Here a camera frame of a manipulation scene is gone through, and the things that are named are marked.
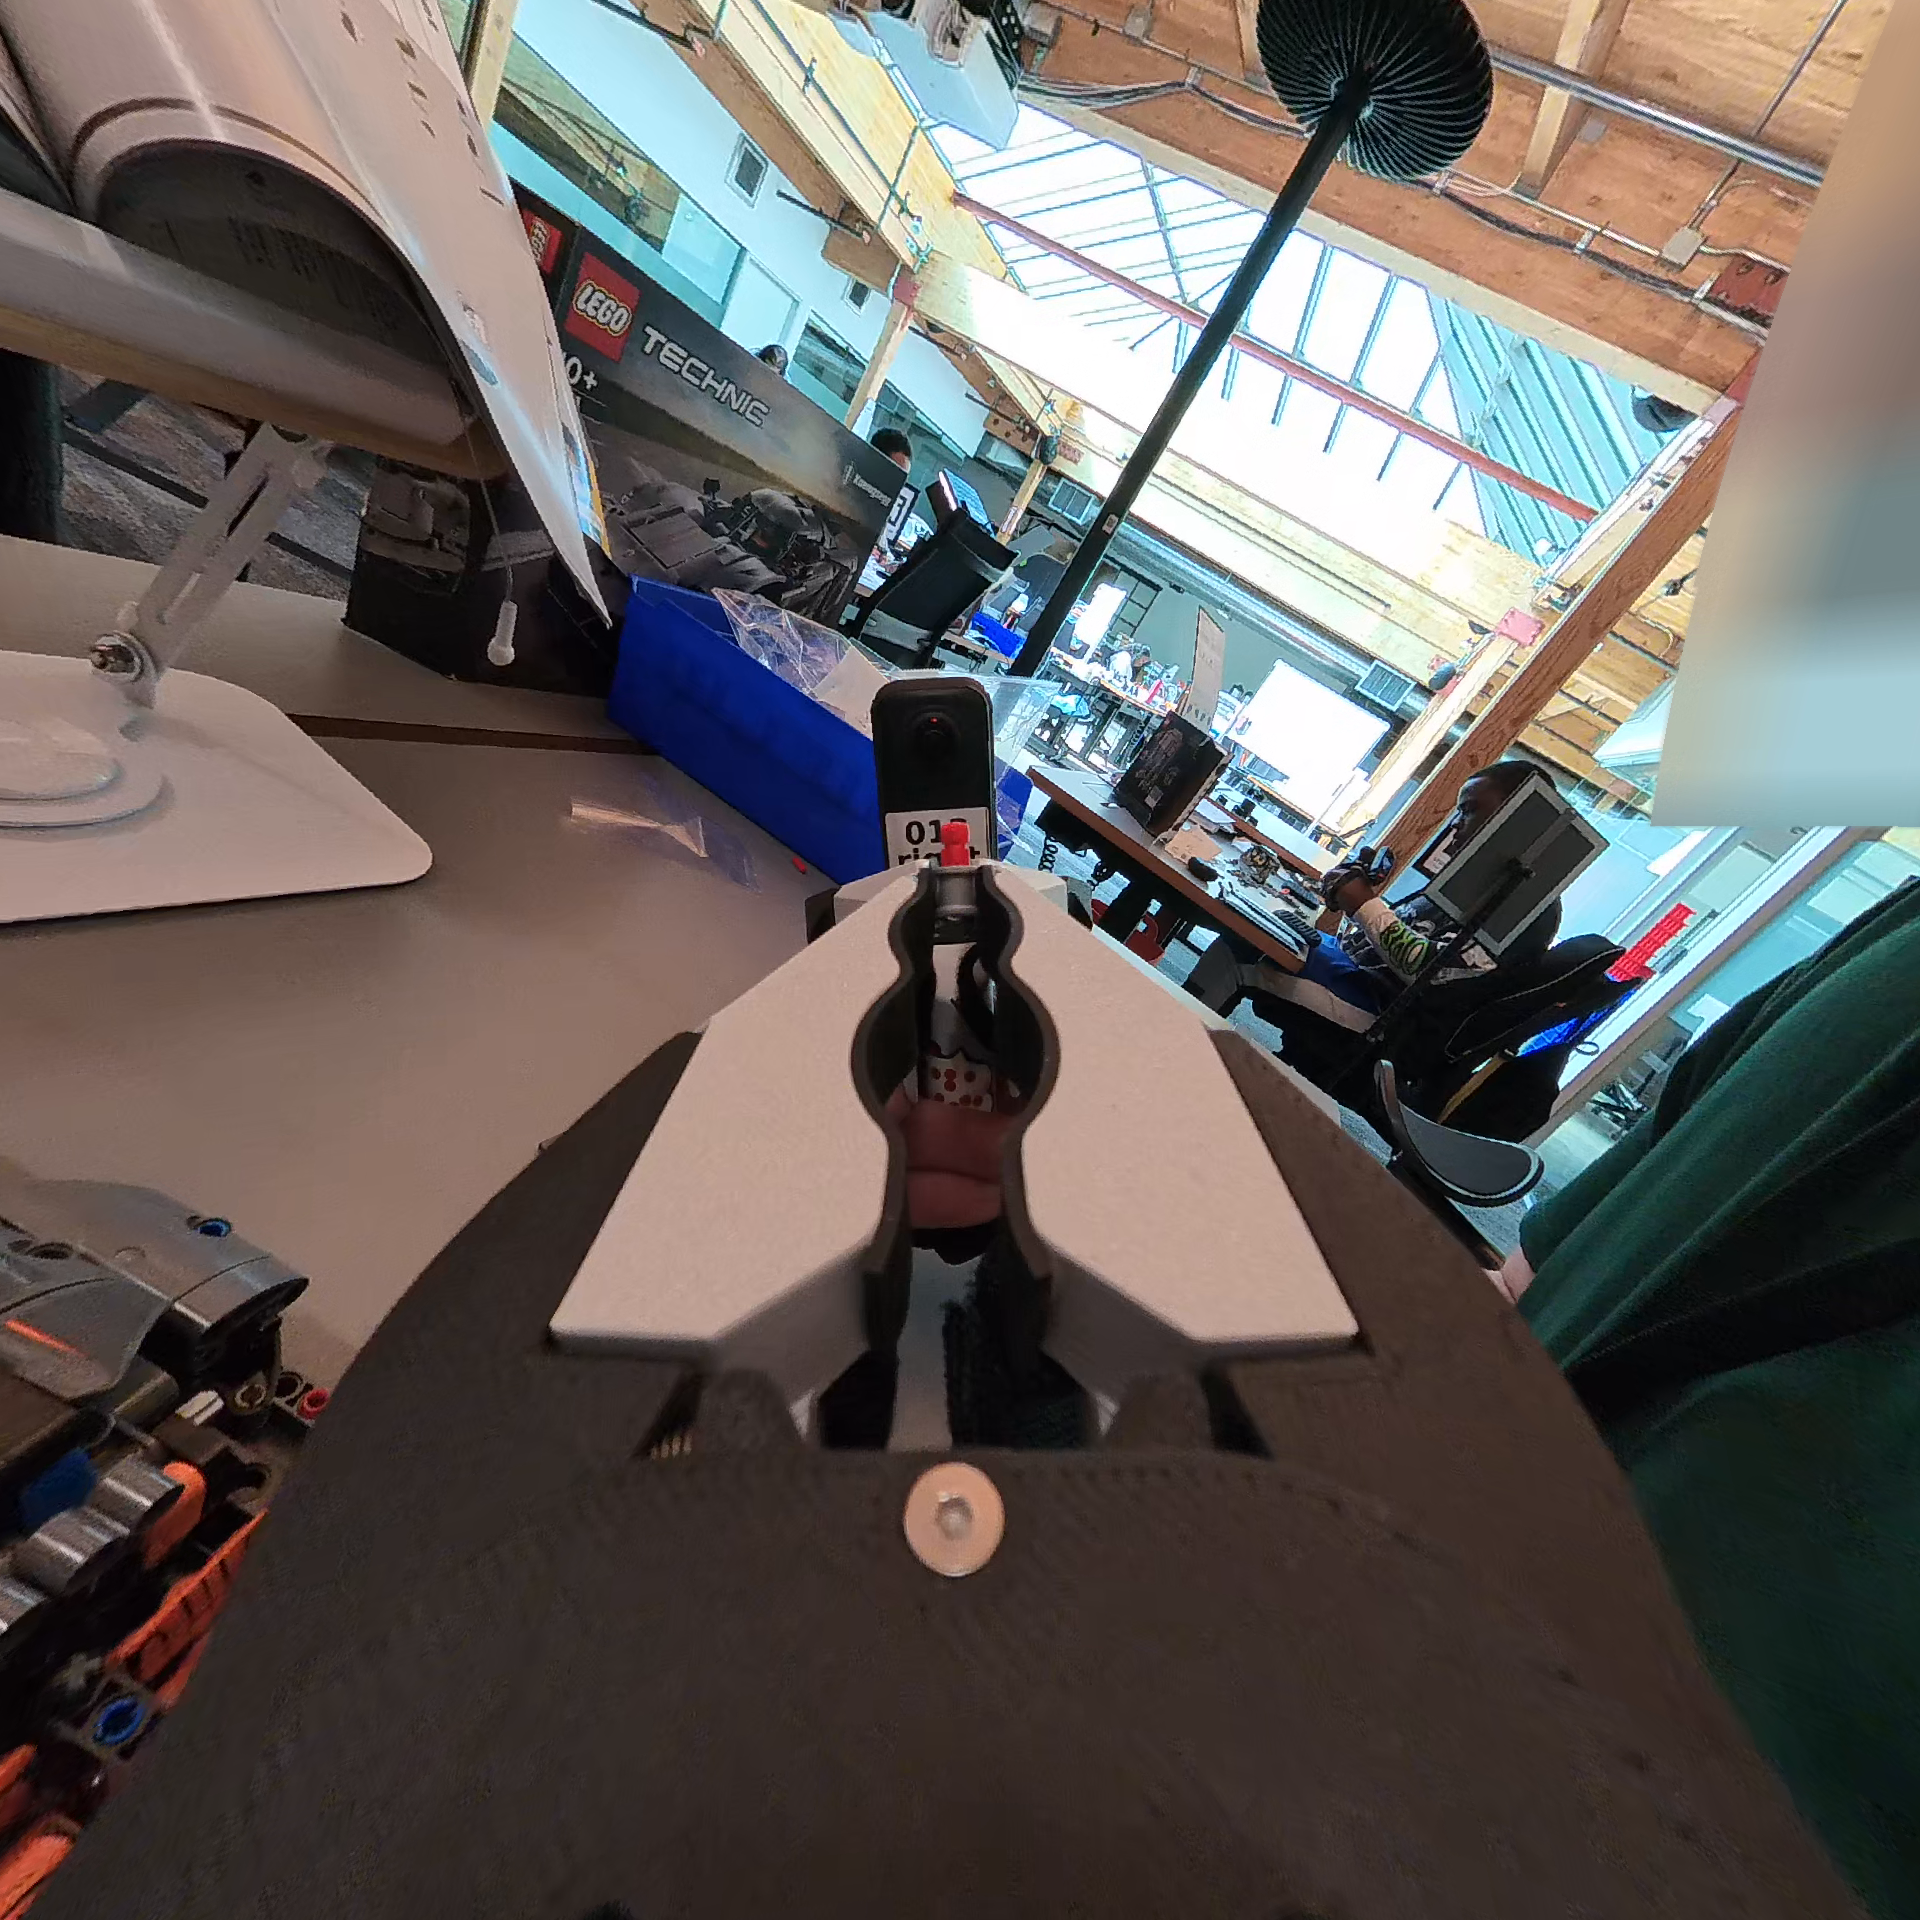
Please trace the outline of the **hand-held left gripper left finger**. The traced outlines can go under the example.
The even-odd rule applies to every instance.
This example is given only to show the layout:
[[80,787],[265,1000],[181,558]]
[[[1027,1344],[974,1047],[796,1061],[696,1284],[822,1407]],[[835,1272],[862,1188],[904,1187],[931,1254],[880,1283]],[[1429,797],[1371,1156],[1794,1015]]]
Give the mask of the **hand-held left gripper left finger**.
[[856,1080],[900,977],[915,876],[716,1012],[549,1320],[564,1352],[677,1360],[820,1393],[869,1347],[862,1261],[891,1147]]

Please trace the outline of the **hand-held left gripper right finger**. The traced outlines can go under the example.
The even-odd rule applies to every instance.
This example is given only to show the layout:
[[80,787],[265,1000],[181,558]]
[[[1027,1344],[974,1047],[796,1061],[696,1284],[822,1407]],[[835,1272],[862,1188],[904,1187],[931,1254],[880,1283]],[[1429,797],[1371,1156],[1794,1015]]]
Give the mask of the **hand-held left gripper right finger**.
[[981,949],[1020,1105],[1005,1222],[1043,1284],[1044,1356],[1116,1407],[1150,1375],[1353,1352],[1356,1309],[1225,1031],[1030,872],[981,872]]

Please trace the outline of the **lego car model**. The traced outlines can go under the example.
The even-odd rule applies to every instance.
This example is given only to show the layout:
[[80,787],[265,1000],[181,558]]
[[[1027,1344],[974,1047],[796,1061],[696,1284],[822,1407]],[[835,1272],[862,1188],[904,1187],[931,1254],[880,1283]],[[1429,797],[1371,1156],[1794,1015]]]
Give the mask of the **lego car model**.
[[177,1712],[330,1404],[282,1356],[306,1289],[225,1211],[5,1161],[5,1918]]

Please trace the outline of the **black lego set box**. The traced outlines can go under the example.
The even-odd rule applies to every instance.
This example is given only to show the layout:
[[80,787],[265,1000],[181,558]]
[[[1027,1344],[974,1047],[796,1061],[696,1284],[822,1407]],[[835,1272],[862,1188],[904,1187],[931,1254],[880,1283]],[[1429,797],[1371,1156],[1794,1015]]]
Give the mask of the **black lego set box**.
[[569,209],[513,187],[582,430],[592,609],[508,472],[377,464],[345,625],[444,679],[605,697],[635,584],[836,629],[904,471]]

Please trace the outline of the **lego instruction booklet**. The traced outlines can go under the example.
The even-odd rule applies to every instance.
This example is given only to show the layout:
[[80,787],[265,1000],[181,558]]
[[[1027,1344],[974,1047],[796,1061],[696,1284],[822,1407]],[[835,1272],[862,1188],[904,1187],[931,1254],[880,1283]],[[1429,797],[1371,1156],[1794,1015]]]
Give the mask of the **lego instruction booklet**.
[[436,4],[5,4],[5,183],[442,377],[605,609],[560,332]]

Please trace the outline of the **person's right hand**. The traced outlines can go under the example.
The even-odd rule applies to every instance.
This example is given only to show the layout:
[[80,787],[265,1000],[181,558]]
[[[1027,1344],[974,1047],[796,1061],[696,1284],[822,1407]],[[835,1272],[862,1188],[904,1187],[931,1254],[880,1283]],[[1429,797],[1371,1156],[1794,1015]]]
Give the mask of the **person's right hand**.
[[916,1251],[946,1267],[978,1259],[1002,1217],[1002,1164],[1014,1115],[934,1099],[899,1105],[906,1211]]

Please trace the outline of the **wooden desk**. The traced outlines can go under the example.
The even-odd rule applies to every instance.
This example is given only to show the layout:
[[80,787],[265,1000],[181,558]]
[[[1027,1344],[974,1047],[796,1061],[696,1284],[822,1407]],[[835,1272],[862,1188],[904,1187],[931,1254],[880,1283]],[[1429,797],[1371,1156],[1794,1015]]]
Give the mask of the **wooden desk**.
[[1192,872],[1192,857],[1161,844],[1130,817],[1094,775],[1051,771],[1036,764],[1029,771],[1036,796],[1043,797],[1037,828],[1048,841],[1067,849],[1091,853],[1104,869],[1121,876],[1123,887],[1116,921],[1130,927],[1146,909],[1156,909],[1169,936],[1192,927],[1229,933],[1256,945],[1264,959],[1296,973],[1305,959],[1300,927],[1316,936],[1332,936],[1339,913],[1332,907],[1313,912],[1315,900],[1281,900],[1277,913],[1248,913],[1245,900],[1227,896],[1225,879],[1203,879]]

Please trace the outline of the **small black box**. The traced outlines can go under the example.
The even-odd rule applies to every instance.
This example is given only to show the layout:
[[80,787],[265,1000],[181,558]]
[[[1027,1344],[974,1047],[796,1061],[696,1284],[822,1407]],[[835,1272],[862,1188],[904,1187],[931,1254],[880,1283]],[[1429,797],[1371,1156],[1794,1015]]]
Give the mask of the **small black box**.
[[1173,832],[1219,782],[1227,755],[1208,726],[1182,713],[1163,716],[1113,784],[1113,803],[1142,832]]

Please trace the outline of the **black office chair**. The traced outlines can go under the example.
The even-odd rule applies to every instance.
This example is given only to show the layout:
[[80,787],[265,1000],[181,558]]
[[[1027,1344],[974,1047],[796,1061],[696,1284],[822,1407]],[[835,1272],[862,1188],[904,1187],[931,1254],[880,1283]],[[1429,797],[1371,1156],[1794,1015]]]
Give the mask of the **black office chair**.
[[968,624],[1014,565],[1014,548],[961,510],[882,581],[856,615],[849,637],[884,663],[932,668],[944,635]]

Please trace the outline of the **crumpled clear plastic bags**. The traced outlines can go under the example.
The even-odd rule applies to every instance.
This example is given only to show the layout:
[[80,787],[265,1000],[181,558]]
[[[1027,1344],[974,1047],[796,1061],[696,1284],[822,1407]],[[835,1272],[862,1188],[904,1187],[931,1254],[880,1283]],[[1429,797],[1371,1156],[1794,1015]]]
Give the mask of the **crumpled clear plastic bags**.
[[1062,718],[1073,726],[1083,718],[1085,699],[1056,679],[987,675],[968,663],[946,661],[932,668],[904,668],[882,663],[841,631],[829,631],[746,592],[722,590],[716,604],[731,640],[748,657],[862,736],[874,736],[874,697],[884,683],[897,681],[961,679],[981,685],[993,701],[993,751],[998,768],[1025,771],[1036,751],[1044,751],[1034,740],[1048,721]]

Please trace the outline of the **blue plastic bin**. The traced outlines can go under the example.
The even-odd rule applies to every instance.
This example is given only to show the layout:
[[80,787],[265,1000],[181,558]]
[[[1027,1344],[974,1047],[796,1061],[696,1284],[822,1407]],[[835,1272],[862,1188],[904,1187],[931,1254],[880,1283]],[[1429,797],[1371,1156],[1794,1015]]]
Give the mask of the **blue plastic bin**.
[[609,716],[829,879],[891,869],[874,739],[748,657],[716,597],[630,581]]

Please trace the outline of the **flat clear plastic bag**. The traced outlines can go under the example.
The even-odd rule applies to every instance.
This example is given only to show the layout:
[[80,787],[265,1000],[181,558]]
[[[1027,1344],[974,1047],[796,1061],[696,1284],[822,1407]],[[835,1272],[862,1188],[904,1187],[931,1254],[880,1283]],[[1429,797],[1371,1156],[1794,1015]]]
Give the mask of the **flat clear plastic bag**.
[[698,812],[672,812],[669,806],[611,806],[601,803],[572,799],[568,817],[574,824],[600,832],[626,832],[661,846],[681,848],[692,859],[714,857],[714,832]]

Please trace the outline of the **white projection screen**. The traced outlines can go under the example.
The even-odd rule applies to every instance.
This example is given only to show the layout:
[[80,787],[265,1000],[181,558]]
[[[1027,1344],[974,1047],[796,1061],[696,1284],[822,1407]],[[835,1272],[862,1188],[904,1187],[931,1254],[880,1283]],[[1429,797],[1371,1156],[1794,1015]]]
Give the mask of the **white projection screen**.
[[1232,740],[1272,768],[1281,805],[1316,821],[1387,734],[1387,719],[1275,663],[1232,719]]

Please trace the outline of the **black pole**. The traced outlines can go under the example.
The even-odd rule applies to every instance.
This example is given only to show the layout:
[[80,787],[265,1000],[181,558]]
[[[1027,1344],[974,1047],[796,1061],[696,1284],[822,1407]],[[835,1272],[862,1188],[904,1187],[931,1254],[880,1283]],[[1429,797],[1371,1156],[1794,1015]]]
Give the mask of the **black pole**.
[[1020,676],[1043,668],[1074,597],[1209,383],[1325,173],[1338,163],[1389,183],[1444,172],[1474,144],[1496,97],[1486,38],[1460,1],[1261,1],[1256,48],[1277,100],[1308,133],[1302,153],[1034,619],[1014,657]]

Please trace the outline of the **white book stand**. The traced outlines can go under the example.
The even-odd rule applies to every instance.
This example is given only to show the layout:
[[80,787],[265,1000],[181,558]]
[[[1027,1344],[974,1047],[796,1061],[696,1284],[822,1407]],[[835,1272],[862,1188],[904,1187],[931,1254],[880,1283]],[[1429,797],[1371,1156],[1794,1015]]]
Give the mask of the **white book stand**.
[[84,657],[5,651],[5,924],[422,877],[426,841],[282,708],[177,661],[333,445],[454,472],[457,387],[10,189],[2,236],[5,347],[258,423]]

